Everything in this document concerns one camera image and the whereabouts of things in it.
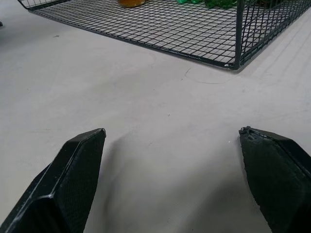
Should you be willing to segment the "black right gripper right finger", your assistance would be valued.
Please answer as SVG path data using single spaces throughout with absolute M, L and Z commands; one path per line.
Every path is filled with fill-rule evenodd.
M 272 233 L 311 233 L 311 156 L 295 141 L 239 131 L 249 189 Z

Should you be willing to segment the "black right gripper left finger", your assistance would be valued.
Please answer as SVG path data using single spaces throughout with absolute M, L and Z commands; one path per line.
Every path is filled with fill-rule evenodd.
M 83 233 L 97 189 L 105 129 L 68 140 L 30 183 L 0 233 Z

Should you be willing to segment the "orange object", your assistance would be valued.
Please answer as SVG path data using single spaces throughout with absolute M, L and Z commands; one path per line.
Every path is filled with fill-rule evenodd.
M 117 0 L 118 4 L 123 8 L 133 8 L 143 5 L 146 0 Z

